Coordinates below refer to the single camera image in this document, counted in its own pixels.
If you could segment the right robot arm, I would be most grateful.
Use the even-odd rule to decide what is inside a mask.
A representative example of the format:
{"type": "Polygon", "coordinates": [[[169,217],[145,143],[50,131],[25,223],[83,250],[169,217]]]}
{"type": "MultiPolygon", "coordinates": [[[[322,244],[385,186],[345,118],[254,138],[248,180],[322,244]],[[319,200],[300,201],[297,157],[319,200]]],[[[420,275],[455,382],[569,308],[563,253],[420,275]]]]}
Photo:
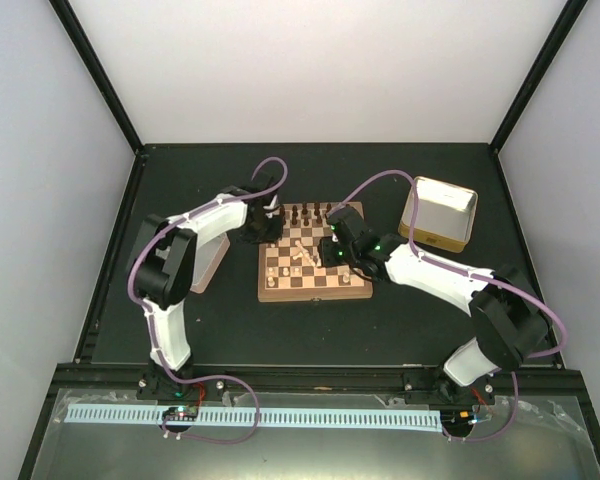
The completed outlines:
{"type": "Polygon", "coordinates": [[[397,235],[346,240],[332,234],[320,239],[319,257],[326,267],[347,265],[374,282],[421,290],[469,317],[473,337],[441,364],[434,379],[437,396],[456,403],[476,380],[496,371],[513,372],[535,354],[533,350],[559,318],[523,289],[525,279],[514,271],[499,272],[463,265],[426,251],[397,235]]]}

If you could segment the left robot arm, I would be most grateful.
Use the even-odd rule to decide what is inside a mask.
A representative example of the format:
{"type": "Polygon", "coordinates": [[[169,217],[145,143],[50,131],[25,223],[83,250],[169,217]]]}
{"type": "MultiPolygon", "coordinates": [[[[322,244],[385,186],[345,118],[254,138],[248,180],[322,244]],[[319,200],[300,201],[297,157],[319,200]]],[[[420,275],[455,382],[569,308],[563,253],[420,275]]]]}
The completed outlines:
{"type": "Polygon", "coordinates": [[[142,222],[128,264],[130,300],[147,323],[151,381],[173,399],[187,397],[199,382],[187,367],[192,356],[184,304],[194,284],[205,284],[228,249],[228,233],[237,230],[252,243],[280,238],[279,189],[257,168],[245,186],[229,186],[202,205],[170,217],[150,215],[142,222]]]}

